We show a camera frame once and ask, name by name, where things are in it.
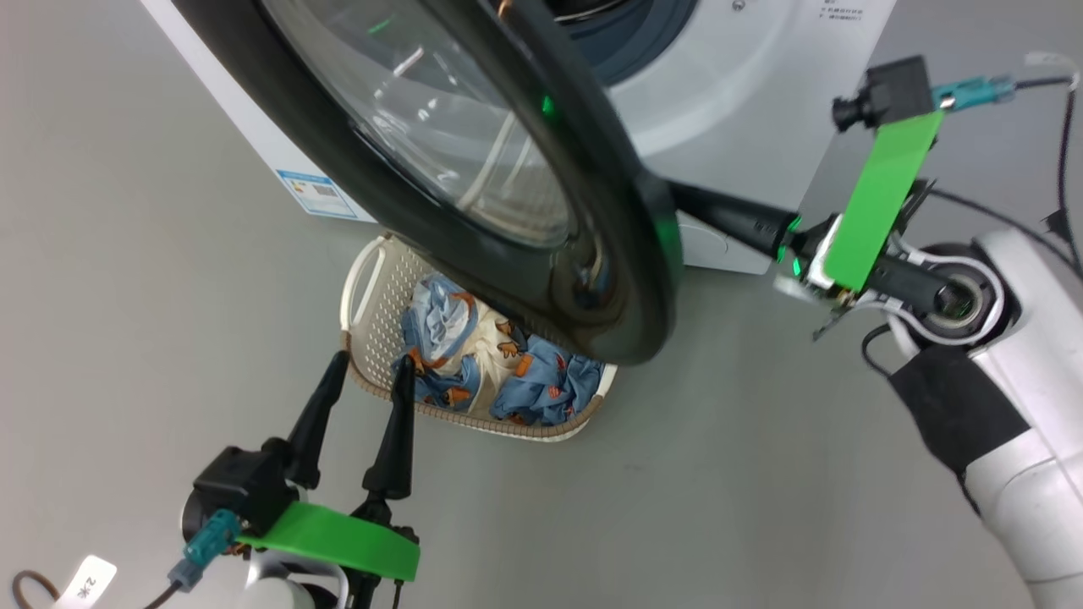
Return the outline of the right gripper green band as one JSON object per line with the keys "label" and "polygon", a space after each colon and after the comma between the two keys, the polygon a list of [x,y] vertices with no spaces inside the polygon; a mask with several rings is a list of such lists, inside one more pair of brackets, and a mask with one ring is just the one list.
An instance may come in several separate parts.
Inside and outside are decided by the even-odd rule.
{"label": "right gripper green band", "polygon": [[751,250],[779,260],[791,254],[800,263],[800,272],[782,275],[775,286],[831,304],[832,315],[813,340],[860,307],[909,319],[944,315],[945,277],[888,247],[943,119],[943,112],[932,111],[880,126],[844,211],[809,230],[800,230],[795,211],[689,184],[667,185],[678,211]]}

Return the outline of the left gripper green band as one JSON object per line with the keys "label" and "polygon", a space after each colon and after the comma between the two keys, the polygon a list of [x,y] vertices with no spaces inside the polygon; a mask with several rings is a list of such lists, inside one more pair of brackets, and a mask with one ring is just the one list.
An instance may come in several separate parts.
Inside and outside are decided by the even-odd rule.
{"label": "left gripper green band", "polygon": [[[339,350],[288,436],[293,455],[286,479],[314,490],[332,406],[339,401],[349,368],[348,351]],[[365,472],[363,488],[371,497],[410,497],[413,482],[416,365],[399,359],[391,390],[392,411],[382,445]],[[249,571],[239,608],[369,608],[384,579],[401,587],[416,579],[421,544],[409,527],[371,523],[310,502],[293,502],[265,535],[247,535]]]}

